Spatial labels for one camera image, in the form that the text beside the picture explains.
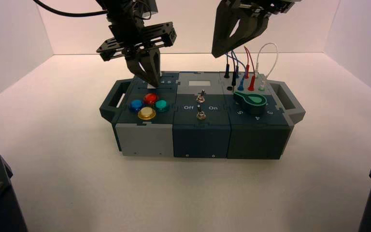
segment round push button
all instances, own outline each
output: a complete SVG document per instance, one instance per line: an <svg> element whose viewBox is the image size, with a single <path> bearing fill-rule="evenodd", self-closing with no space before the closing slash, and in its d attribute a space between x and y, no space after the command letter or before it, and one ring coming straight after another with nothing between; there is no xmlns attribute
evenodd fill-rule
<svg viewBox="0 0 371 232"><path fill-rule="evenodd" d="M143 102L141 100L134 100L130 103L130 109L134 112L139 112L143 108Z"/></svg>
<svg viewBox="0 0 371 232"><path fill-rule="evenodd" d="M141 109L138 112L137 116L143 120L150 120L156 116L156 111L153 108L147 106Z"/></svg>
<svg viewBox="0 0 371 232"><path fill-rule="evenodd" d="M146 96L143 98L144 104L147 105L153 105L158 101L158 96L155 93L148 93Z"/></svg>
<svg viewBox="0 0 371 232"><path fill-rule="evenodd" d="M159 112L165 112L169 110L169 105L167 104L165 100L158 100L156 102L156 109Z"/></svg>

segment teal button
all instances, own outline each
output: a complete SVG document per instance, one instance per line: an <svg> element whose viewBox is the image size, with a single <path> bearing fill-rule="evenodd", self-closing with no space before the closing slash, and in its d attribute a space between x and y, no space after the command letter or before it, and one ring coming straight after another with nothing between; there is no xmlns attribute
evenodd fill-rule
<svg viewBox="0 0 371 232"><path fill-rule="evenodd" d="M167 102L165 100L159 100L155 104L157 111L164 112L168 111L169 106L167 105Z"/></svg>

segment teal knob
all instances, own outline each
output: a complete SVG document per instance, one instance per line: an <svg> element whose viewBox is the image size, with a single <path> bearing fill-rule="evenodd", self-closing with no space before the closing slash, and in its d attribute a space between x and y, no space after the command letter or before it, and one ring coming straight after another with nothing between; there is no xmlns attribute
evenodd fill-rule
<svg viewBox="0 0 371 232"><path fill-rule="evenodd" d="M267 99L260 94L244 94L234 92L234 100L241 108L251 115L260 115L264 112Z"/></svg>

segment toggle switch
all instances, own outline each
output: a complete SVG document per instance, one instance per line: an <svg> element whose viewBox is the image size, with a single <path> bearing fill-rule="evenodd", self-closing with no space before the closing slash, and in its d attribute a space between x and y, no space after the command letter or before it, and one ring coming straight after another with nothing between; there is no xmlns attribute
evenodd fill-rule
<svg viewBox="0 0 371 232"><path fill-rule="evenodd" d="M202 89L201 90L201 93L198 95L198 97L197 97L197 102L198 103L203 103L203 102L205 102L205 99L204 99L204 93L205 93L205 91Z"/></svg>
<svg viewBox="0 0 371 232"><path fill-rule="evenodd" d="M201 109L200 105L197 105L197 110L198 110L197 118L199 120L204 120L207 116L205 115L204 111Z"/></svg>

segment red wire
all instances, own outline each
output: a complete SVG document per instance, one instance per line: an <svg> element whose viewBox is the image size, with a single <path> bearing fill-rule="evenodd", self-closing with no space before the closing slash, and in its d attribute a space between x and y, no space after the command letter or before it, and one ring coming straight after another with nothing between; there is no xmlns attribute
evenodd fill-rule
<svg viewBox="0 0 371 232"><path fill-rule="evenodd" d="M247 54L247 65L249 64L249 58L248 58L248 51L247 49L245 48L245 53Z"/></svg>
<svg viewBox="0 0 371 232"><path fill-rule="evenodd" d="M245 49L245 52L247 52L250 55L252 70L254 71L254 75L255 75L255 66L254 66L254 62L252 61L251 53L249 52L247 47L244 46L244 49Z"/></svg>

